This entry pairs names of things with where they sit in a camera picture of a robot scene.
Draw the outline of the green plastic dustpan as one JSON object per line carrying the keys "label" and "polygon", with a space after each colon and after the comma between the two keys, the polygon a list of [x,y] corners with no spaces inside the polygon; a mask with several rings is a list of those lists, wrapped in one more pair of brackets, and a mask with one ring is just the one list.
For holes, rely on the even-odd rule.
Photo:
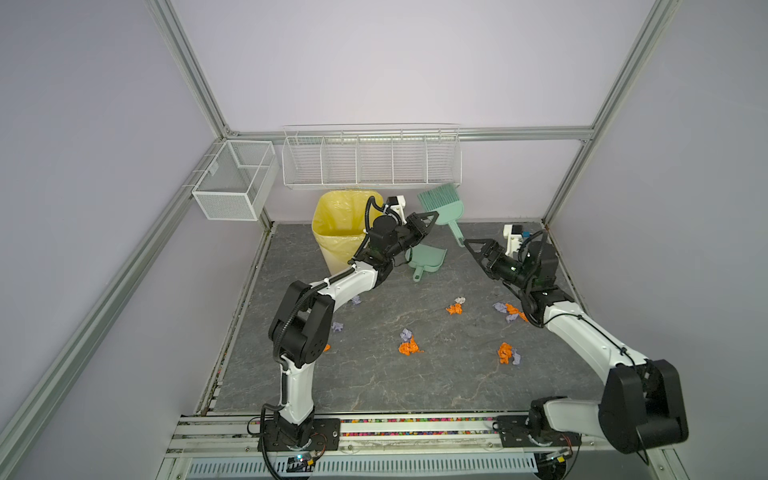
{"label": "green plastic dustpan", "polygon": [[405,255],[406,262],[414,272],[412,279],[420,282],[425,273],[437,272],[443,265],[447,255],[446,249],[419,244],[411,248]]}

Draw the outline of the green hand brush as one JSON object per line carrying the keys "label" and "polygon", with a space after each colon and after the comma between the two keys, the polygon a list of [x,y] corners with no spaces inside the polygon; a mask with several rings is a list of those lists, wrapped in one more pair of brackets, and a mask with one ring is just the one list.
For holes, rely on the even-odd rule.
{"label": "green hand brush", "polygon": [[447,183],[433,189],[423,191],[417,198],[425,211],[436,211],[438,225],[447,226],[459,247],[464,247],[464,235],[458,221],[464,214],[464,204],[461,201],[455,184]]}

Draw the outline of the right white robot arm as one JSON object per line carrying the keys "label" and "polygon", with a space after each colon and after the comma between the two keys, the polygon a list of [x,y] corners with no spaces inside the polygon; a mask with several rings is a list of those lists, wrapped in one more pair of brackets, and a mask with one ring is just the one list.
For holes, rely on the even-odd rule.
{"label": "right white robot arm", "polygon": [[548,234],[524,238],[512,226],[508,243],[467,239],[484,274],[520,301],[528,322],[561,338],[598,375],[598,401],[563,396],[532,401],[527,429],[542,442],[557,433],[606,440],[623,454],[679,444],[689,437],[680,375],[666,360],[651,360],[609,333],[556,283],[559,258]]}

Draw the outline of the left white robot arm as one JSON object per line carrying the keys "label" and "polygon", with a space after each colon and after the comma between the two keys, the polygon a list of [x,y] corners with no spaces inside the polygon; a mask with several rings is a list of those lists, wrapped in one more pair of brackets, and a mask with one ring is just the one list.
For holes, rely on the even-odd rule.
{"label": "left white robot arm", "polygon": [[313,283],[289,285],[268,336],[272,359],[280,368],[280,401],[267,404],[277,438],[291,448],[305,447],[313,430],[314,363],[326,348],[333,315],[354,297],[381,285],[396,266],[396,258],[418,246],[431,232],[439,213],[427,211],[402,217],[392,203],[368,198],[364,237],[346,269]]}

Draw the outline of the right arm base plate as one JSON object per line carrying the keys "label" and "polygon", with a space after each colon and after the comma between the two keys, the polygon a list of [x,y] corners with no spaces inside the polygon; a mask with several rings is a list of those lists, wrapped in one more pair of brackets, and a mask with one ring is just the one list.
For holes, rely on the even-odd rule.
{"label": "right arm base plate", "polygon": [[572,432],[542,430],[535,435],[527,414],[499,415],[492,430],[504,448],[576,448],[582,444],[581,437]]}

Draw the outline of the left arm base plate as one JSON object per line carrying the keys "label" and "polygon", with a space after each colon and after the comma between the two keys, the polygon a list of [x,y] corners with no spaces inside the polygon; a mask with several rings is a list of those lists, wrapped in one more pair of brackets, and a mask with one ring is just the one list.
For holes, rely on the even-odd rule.
{"label": "left arm base plate", "polygon": [[267,451],[317,450],[336,451],[341,439],[339,418],[308,418],[294,425],[278,417],[268,419],[262,428],[259,446]]}

